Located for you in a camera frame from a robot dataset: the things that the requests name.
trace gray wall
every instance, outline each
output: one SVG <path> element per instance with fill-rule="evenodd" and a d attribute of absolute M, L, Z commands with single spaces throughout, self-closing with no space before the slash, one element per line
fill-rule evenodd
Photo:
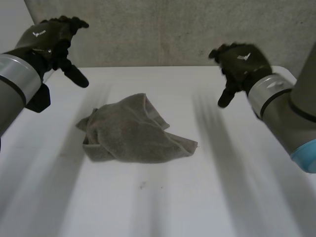
<path fill-rule="evenodd" d="M 33 20 L 78 16 L 79 67 L 213 65 L 211 49 L 253 42 L 298 76 L 316 39 L 315 0 L 25 0 Z"/>

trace gray towel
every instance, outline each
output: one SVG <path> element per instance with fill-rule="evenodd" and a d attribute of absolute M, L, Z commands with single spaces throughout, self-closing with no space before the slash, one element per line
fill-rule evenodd
<path fill-rule="evenodd" d="M 83 149 L 93 161 L 161 163 L 191 156 L 198 145 L 165 132 L 169 124 L 146 94 L 94 109 L 77 127 L 86 132 Z"/>

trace table surface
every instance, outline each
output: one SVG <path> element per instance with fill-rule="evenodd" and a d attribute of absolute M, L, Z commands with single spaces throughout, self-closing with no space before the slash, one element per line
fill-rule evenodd
<path fill-rule="evenodd" d="M 291 81 L 295 78 L 274 67 Z M 243 93 L 217 108 L 217 67 L 84 68 L 86 89 L 61 72 L 51 106 L 24 110 L 2 137 L 2 237 L 311 237 L 316 177 L 301 171 Z M 195 154 L 162 164 L 94 163 L 76 122 L 144 92 Z"/>

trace silver metal ring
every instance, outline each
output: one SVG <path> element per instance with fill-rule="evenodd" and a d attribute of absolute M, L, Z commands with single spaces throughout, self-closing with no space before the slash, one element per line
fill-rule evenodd
<path fill-rule="evenodd" d="M 41 85 L 36 70 L 26 61 L 9 54 L 0 54 L 0 75 L 17 85 L 26 98 L 26 103 Z"/>
<path fill-rule="evenodd" d="M 257 81 L 248 94 L 253 111 L 260 116 L 264 103 L 274 94 L 293 88 L 293 85 L 279 74 L 269 75 Z"/>

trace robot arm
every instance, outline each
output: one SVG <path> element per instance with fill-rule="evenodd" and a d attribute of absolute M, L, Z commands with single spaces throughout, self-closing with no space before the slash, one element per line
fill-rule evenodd
<path fill-rule="evenodd" d="M 80 87 L 89 85 L 67 59 L 72 37 L 88 26 L 77 17 L 45 20 L 27 29 L 14 50 L 0 54 L 0 137 L 24 107 L 40 113 L 50 105 L 43 77 L 51 69 L 60 68 Z"/>
<path fill-rule="evenodd" d="M 295 85 L 273 74 L 263 54 L 250 44 L 222 46 L 210 54 L 220 64 L 227 83 L 219 100 L 228 106 L 244 90 L 254 113 L 279 140 L 291 159 L 316 173 L 316 81 L 302 74 Z"/>

